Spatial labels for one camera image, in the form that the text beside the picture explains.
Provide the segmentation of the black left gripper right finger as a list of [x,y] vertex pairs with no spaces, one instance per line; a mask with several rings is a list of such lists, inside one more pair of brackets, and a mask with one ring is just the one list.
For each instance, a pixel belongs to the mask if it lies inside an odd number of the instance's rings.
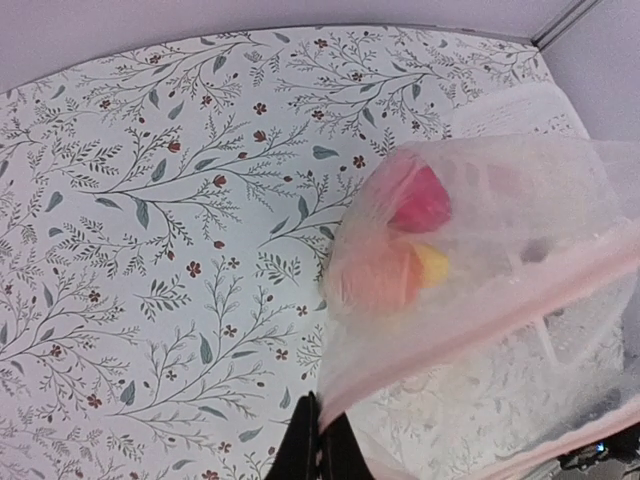
[[334,420],[322,433],[322,478],[374,480],[346,414]]

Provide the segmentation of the orange toy pumpkin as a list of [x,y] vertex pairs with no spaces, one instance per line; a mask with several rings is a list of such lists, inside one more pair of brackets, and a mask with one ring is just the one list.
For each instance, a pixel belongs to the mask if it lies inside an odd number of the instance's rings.
[[407,242],[392,241],[362,250],[340,274],[342,300],[375,314],[397,313],[414,302],[424,269]]

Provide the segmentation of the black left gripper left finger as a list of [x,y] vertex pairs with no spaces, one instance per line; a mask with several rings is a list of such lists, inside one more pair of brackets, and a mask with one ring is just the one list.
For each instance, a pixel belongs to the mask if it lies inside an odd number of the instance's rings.
[[320,478],[318,419],[319,404],[310,392],[298,400],[266,480]]

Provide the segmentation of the red toy bell pepper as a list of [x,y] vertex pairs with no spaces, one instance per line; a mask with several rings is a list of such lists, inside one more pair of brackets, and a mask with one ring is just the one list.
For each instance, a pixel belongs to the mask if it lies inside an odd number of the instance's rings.
[[411,234],[431,233],[451,219],[450,196],[429,166],[416,172],[404,193],[389,221],[392,228]]

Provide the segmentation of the clear zip top bag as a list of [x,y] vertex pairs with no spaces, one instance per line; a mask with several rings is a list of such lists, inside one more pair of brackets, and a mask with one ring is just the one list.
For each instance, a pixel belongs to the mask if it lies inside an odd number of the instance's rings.
[[[482,225],[497,213],[482,159],[464,139],[414,142],[371,173],[336,229],[322,290],[329,322],[319,373],[320,427],[346,414],[376,479],[544,479],[557,457],[639,424],[639,363],[615,344],[573,364],[551,361],[536,318],[595,270],[552,291],[550,269],[514,268],[513,246]],[[450,196],[437,231],[389,225],[416,172],[429,166]],[[392,314],[346,304],[342,269],[362,250],[392,241],[426,244],[449,259],[447,279],[421,288]],[[573,429],[583,407],[619,389],[622,405]]]

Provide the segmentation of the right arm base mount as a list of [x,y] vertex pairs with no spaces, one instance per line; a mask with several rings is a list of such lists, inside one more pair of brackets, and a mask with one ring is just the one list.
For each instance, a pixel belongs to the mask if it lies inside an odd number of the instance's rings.
[[[619,389],[610,389],[604,396],[583,407],[573,419],[571,426],[578,429],[584,425],[600,419],[609,410],[615,410],[622,405],[622,394]],[[631,472],[639,470],[639,424],[603,437],[597,441],[571,450],[557,457],[560,469],[564,471],[587,471],[600,463],[616,460],[622,464],[631,465]]]

